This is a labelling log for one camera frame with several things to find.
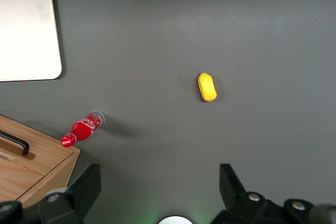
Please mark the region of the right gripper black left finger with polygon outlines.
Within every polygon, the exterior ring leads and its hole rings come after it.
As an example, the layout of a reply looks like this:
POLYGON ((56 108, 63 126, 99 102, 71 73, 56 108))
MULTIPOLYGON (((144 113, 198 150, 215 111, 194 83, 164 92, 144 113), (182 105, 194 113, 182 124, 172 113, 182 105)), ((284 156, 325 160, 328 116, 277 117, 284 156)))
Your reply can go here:
POLYGON ((64 190, 47 194, 38 203, 41 223, 83 223, 101 192, 99 164, 90 164, 64 190))

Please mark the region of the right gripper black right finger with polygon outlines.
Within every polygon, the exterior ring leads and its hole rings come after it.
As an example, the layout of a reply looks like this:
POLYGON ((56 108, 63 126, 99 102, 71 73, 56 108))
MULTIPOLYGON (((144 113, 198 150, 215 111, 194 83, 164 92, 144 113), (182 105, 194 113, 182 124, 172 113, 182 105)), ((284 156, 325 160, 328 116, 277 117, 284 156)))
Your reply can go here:
POLYGON ((219 191, 225 209, 211 223, 287 223, 281 206, 246 191, 230 164, 220 164, 219 191))

